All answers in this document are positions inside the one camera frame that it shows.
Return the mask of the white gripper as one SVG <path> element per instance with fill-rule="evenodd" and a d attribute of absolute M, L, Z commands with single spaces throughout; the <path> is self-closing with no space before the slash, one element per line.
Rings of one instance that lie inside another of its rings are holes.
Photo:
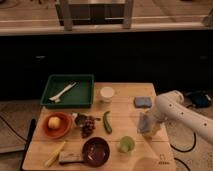
<path fill-rule="evenodd" d="M 160 130 L 160 125 L 164 122 L 164 115 L 157 108 L 151 108 L 146 112 L 146 116 L 148 123 L 145 135 L 155 136 L 156 133 Z"/>

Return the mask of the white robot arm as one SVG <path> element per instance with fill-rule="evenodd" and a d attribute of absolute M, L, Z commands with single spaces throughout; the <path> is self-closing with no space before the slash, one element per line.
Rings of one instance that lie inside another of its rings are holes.
<path fill-rule="evenodd" d="M 177 90 L 155 97 L 154 105 L 142 116 L 142 133 L 153 136 L 167 118 L 182 122 L 213 145 L 213 119 L 183 106 L 183 94 Z"/>

